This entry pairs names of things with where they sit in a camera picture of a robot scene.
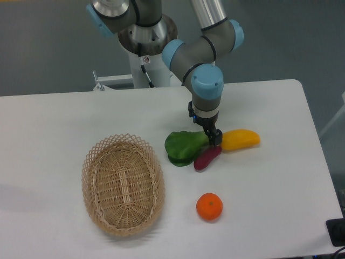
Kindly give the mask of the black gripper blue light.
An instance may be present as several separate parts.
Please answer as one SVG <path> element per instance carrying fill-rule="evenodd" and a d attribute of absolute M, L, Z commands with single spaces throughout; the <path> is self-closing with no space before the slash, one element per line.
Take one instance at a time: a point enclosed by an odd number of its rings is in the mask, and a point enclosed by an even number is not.
<path fill-rule="evenodd" d="M 193 118 L 193 122 L 202 126 L 204 133 L 208 137 L 210 146 L 218 146 L 223 141 L 223 133 L 221 130 L 216 129 L 215 123 L 218 119 L 218 113 L 209 118 L 202 118 L 194 113 L 193 103 L 188 103 L 189 117 Z"/>

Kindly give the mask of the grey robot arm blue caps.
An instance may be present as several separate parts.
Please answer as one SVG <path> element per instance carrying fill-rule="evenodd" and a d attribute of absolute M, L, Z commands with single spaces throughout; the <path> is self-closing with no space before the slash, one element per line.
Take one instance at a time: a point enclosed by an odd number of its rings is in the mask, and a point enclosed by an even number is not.
<path fill-rule="evenodd" d="M 135 88 L 166 87 L 171 76 L 179 79 L 192 95 L 189 116 L 217 146 L 222 142 L 215 123 L 224 78 L 215 61 L 237 49 L 244 33 L 228 19 L 221 1 L 192 1 L 191 6 L 202 32 L 191 44 L 178 38 L 161 1 L 91 1 L 86 10 L 101 34 L 117 35 L 128 53 Z"/>

